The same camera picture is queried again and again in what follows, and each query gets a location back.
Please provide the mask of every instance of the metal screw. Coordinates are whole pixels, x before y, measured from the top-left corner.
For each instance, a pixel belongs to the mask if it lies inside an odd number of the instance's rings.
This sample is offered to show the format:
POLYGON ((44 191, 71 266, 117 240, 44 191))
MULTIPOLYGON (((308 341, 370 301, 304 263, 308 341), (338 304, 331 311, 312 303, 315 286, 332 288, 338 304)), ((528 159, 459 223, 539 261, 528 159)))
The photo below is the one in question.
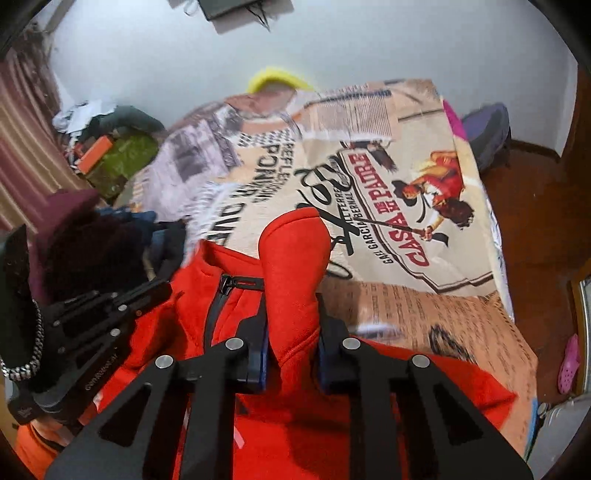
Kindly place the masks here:
POLYGON ((343 340, 343 346, 347 350, 357 350, 361 346, 361 342, 356 338, 349 337, 343 340))
POLYGON ((413 357, 413 364, 415 367, 427 368, 431 361, 425 355, 415 355, 413 357))
POLYGON ((174 359, 170 355, 160 355, 156 359, 156 366, 158 368, 168 368, 173 364, 173 362, 174 359))
POLYGON ((242 348, 242 345, 244 345, 244 340, 241 338, 234 337, 226 340, 226 348, 228 350, 238 350, 239 348, 242 348))

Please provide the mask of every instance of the brown floor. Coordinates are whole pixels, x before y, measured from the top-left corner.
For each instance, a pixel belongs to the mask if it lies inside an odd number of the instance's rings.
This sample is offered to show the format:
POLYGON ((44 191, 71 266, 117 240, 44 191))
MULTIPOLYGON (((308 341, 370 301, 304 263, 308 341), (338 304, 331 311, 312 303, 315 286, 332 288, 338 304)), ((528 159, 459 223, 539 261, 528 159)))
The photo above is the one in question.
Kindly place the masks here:
POLYGON ((558 403, 566 398, 556 386, 564 347, 576 332, 568 282, 591 257, 589 189, 565 161, 515 150, 508 166, 482 178, 501 227, 516 324, 538 356, 538 398, 558 403))

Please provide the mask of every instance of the pink crocs shoe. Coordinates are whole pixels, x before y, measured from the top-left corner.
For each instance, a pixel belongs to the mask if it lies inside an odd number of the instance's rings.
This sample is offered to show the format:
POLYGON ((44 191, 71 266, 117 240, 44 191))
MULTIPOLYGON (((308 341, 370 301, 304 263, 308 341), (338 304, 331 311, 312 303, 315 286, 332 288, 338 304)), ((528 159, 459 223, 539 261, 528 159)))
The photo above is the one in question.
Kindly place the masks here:
POLYGON ((579 336, 575 333, 566 344, 564 360, 558 373, 558 391, 560 393, 566 394, 570 392, 579 365, 579 336))

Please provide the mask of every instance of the curtain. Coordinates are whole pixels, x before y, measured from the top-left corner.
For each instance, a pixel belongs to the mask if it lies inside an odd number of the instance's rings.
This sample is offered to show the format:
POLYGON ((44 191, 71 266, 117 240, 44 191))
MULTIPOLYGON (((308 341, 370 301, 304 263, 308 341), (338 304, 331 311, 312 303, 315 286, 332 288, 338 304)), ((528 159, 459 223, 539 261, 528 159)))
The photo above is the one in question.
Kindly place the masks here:
POLYGON ((51 125, 60 102, 43 34, 29 27, 0 63, 0 228, 36 232, 46 197, 89 185, 67 165, 51 125))

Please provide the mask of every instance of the orange box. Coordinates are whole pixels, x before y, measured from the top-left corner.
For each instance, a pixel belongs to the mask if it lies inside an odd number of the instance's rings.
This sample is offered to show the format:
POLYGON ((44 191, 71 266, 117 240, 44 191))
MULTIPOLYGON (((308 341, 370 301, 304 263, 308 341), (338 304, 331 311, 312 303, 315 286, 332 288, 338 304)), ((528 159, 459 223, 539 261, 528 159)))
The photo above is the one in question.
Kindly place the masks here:
POLYGON ((80 159, 80 163, 78 164, 78 170, 80 170, 84 175, 86 175, 90 170, 94 168, 94 166, 98 163, 98 161, 105 155, 113 146, 113 142, 109 137, 103 135, 99 137, 99 139, 88 149, 88 151, 84 154, 82 159, 80 159))

